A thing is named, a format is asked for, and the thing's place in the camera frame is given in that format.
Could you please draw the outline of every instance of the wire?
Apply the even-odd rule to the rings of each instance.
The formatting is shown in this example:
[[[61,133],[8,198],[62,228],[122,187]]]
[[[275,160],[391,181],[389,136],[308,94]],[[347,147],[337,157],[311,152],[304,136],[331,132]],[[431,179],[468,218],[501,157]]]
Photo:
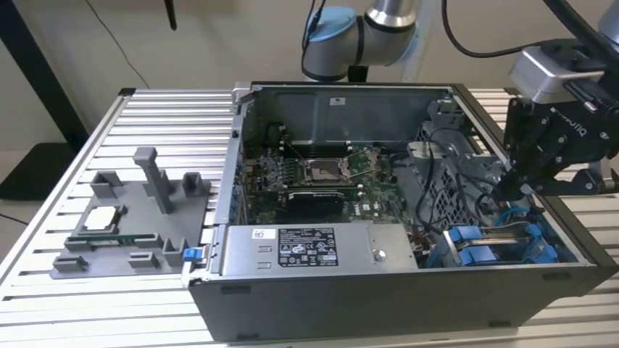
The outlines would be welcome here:
[[[311,0],[311,7],[309,7],[309,12],[308,12],[308,17],[305,18],[305,25],[303,27],[303,39],[300,40],[300,49],[305,50],[305,43],[308,39],[308,26],[309,26],[309,19],[311,19],[311,13],[313,12],[313,7],[316,6],[316,0]]]
[[[473,212],[468,205],[468,200],[465,199],[465,194],[464,194],[464,186],[463,186],[463,181],[460,180],[460,176],[463,176],[461,173],[455,174],[455,184],[457,185],[457,195],[460,198],[460,202],[463,203],[464,210],[469,213],[469,215],[479,221],[481,226],[487,226],[485,222],[481,220],[481,217]]]
[[[308,163],[308,161],[305,161],[305,159],[304,159],[303,156],[300,155],[299,151],[293,148],[292,144],[291,144],[288,141],[285,141],[285,140],[283,141],[283,143],[284,143],[285,145],[288,145],[288,147],[292,149],[293,153],[297,154],[297,156],[299,156],[300,160],[303,161],[303,163],[304,163],[304,164]]]
[[[319,21],[321,17],[321,11],[325,8],[325,2],[327,0],[321,0],[319,9],[316,9],[316,13],[313,14],[313,17],[311,16],[311,13],[313,12],[313,7],[316,5],[316,0],[311,0],[311,9],[308,13],[308,18],[305,19],[305,26],[303,28],[303,43],[301,43],[301,49],[303,53],[300,54],[300,69],[304,70],[303,66],[303,61],[305,59],[305,52],[308,50],[309,46],[309,38],[313,35],[316,31],[316,27],[319,26]]]
[[[452,26],[448,24],[448,17],[447,17],[447,0],[441,0],[441,18],[443,18],[444,33],[447,34],[448,40],[452,42],[453,47],[460,51],[460,53],[463,53],[464,55],[472,58],[495,58],[495,57],[507,56],[509,54],[520,52],[525,47],[539,46],[547,43],[547,41],[537,41],[527,45],[513,47],[511,49],[501,49],[500,51],[473,52],[464,48],[464,46],[457,42],[457,39],[453,36]]]
[[[359,176],[359,175],[363,175],[363,174],[368,174],[371,172],[375,172],[377,169],[368,169],[368,170],[364,170],[363,172],[357,173],[357,174],[353,174],[348,177],[348,179],[353,178],[355,176]]]
[[[525,208],[521,208],[521,207],[513,207],[513,208],[505,210],[505,211],[503,212],[503,214],[499,216],[497,220],[496,220],[496,226],[503,225],[504,219],[505,219],[511,214],[513,214],[515,212],[529,212],[529,210],[525,209]]]
[[[283,126],[283,123],[281,122],[271,122],[267,124],[265,128],[264,128],[264,139],[261,140],[261,144],[264,147],[267,147],[267,143],[269,142],[269,131],[271,131],[271,127],[272,126]]]
[[[528,221],[516,221],[515,223],[508,223],[507,225],[501,226],[492,226],[492,227],[480,227],[480,230],[501,230],[504,228],[513,227],[516,225],[529,225],[531,223]]]
[[[10,221],[14,221],[16,223],[21,223],[22,225],[28,225],[28,223],[24,220],[20,220],[13,216],[8,216],[8,215],[4,215],[4,214],[0,213],[0,217],[8,219]]]
[[[133,64],[132,64],[130,61],[128,60],[125,50],[122,49],[122,46],[120,46],[120,43],[117,42],[117,39],[116,39],[114,34],[110,32],[110,30],[109,30],[109,28],[106,27],[104,21],[100,19],[98,13],[97,13],[97,11],[94,10],[93,5],[89,3],[89,0],[84,0],[84,2],[86,3],[89,9],[92,10],[92,12],[93,12],[93,14],[94,14],[96,20],[98,20],[98,23],[104,26],[106,33],[108,33],[109,36],[112,37],[112,40],[113,40],[114,43],[116,43],[117,49],[120,50],[120,53],[122,54],[122,57],[125,58],[125,61],[126,61],[128,66],[133,69],[133,72],[134,72],[134,74],[138,76],[138,79],[144,82],[144,86],[145,86],[146,88],[150,88],[150,86],[148,85],[146,81],[144,80],[142,75],[138,73],[136,67],[133,66]]]
[[[437,197],[440,196],[441,192],[447,191],[448,189],[453,189],[453,188],[451,186],[443,186],[440,188],[440,190],[436,191],[435,199],[432,199],[431,213],[429,213],[429,219],[428,219],[429,223],[432,223],[432,219],[435,218],[435,207],[436,207],[436,203],[437,203]]]
[[[543,0],[543,2],[560,23],[591,50],[592,55],[600,58],[607,63],[608,68],[617,73],[619,53],[613,50],[608,40],[591,28],[565,0]]]

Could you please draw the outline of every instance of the blue cable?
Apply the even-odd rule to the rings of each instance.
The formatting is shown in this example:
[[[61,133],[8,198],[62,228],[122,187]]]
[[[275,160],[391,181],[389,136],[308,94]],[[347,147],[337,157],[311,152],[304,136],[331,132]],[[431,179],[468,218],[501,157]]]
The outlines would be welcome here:
[[[529,212],[528,209],[525,208],[521,208],[521,207],[513,207],[511,209],[508,209],[503,214],[501,216],[499,216],[499,219],[496,220],[496,226],[500,226],[503,225],[503,220],[515,212]]]

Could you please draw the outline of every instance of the blue plastic tab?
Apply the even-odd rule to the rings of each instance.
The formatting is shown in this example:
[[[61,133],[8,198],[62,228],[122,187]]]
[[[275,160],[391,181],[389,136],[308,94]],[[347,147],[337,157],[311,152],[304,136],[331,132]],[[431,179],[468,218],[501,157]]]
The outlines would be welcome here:
[[[459,255],[464,266],[496,261],[496,257],[488,246],[469,246],[459,252]]]
[[[345,31],[355,23],[357,13],[349,7],[329,6],[321,11],[321,16],[316,30],[311,35],[309,42],[319,42],[331,39]]]
[[[197,262],[202,260],[202,248],[186,248],[182,251],[184,262]]]
[[[456,226],[448,230],[448,236],[456,243],[461,240],[481,238],[481,230],[476,226]]]

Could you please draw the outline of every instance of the label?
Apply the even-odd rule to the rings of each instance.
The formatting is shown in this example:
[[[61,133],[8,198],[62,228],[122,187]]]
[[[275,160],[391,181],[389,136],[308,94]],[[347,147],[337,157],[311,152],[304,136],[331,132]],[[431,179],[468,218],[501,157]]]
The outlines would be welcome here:
[[[251,239],[275,239],[276,229],[256,228],[251,234]]]
[[[281,267],[337,266],[332,228],[280,228],[277,249]]]
[[[347,99],[345,98],[331,98],[328,100],[328,105],[345,105],[347,104]]]

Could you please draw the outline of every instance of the aluminum extrusion table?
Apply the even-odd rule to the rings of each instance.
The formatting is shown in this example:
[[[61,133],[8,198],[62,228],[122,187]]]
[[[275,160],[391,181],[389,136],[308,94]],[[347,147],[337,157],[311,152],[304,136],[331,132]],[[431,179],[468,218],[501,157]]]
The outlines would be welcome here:
[[[504,126],[509,95],[472,90]],[[142,180],[137,146],[156,146],[170,179],[212,180],[202,240],[209,240],[232,114],[229,91],[137,90],[120,96],[0,265],[0,347],[225,347],[212,341],[180,275],[52,280],[50,263],[93,194],[97,170]],[[573,175],[577,167],[561,175]],[[619,261],[619,196],[564,197]],[[287,342],[269,347],[619,347],[619,277],[587,296],[560,299],[516,329]]]

